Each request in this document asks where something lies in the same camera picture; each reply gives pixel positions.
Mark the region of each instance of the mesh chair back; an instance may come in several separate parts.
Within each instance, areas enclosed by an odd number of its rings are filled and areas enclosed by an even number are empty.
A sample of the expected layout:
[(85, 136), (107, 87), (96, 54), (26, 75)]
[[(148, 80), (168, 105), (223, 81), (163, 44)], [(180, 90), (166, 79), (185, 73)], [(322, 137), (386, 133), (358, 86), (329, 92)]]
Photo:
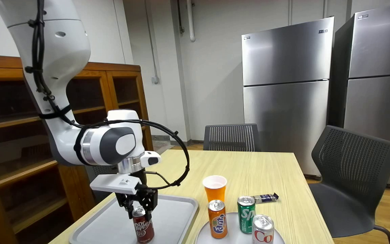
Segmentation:
[(390, 176), (390, 142), (328, 125), (312, 151), (322, 182), (374, 213)]
[(204, 133), (204, 150), (260, 151), (257, 124), (208, 125)]

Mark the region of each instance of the wooden cabinet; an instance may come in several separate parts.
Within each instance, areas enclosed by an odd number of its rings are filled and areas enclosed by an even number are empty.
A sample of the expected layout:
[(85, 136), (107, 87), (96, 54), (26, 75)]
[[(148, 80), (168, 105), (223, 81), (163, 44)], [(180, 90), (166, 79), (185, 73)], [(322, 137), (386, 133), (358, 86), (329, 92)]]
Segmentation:
[[(116, 108), (148, 119), (139, 66), (88, 63), (66, 91), (80, 124)], [(150, 128), (142, 129), (144, 147), (153, 150)], [(53, 159), (20, 59), (0, 57), (0, 244), (47, 243), (94, 204), (85, 167)]]

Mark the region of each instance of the chair leg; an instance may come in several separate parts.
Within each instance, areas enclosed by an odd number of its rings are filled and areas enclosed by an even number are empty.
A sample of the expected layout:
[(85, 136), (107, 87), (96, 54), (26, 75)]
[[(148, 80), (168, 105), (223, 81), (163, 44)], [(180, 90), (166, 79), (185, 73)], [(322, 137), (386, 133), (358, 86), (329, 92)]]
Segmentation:
[(390, 231), (389, 230), (387, 230), (385, 227), (381, 227), (379, 225), (374, 226), (374, 229), (380, 230), (381, 232), (385, 233), (387, 235), (387, 239), (389, 240), (389, 244), (390, 244)]

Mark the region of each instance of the can lid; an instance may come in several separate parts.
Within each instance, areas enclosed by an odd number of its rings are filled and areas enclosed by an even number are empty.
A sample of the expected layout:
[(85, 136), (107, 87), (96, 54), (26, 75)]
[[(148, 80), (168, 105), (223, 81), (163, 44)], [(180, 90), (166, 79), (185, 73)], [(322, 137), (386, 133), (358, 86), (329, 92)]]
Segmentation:
[(209, 209), (212, 211), (217, 212), (223, 210), (224, 207), (225, 207), (225, 203), (221, 200), (211, 200), (209, 202)]
[(237, 203), (241, 206), (252, 206), (255, 204), (255, 199), (250, 196), (241, 196), (237, 198)]
[(255, 215), (253, 224), (261, 230), (271, 230), (274, 228), (274, 221), (267, 215)]
[(142, 207), (142, 206), (139, 206), (132, 211), (133, 217), (141, 217), (144, 215), (145, 215), (145, 210), (144, 210), (144, 207)]

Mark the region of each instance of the coca-cola can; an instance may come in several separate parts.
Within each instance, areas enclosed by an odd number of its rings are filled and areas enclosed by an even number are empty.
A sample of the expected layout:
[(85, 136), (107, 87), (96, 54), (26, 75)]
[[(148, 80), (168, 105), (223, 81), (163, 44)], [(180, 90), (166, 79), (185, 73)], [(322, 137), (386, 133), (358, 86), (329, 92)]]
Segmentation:
[(132, 212), (133, 225), (135, 227), (136, 238), (139, 243), (149, 243), (154, 237), (153, 223), (145, 218), (144, 207), (139, 206)]
[(274, 242), (274, 221), (266, 215), (255, 215), (252, 219), (252, 244)]

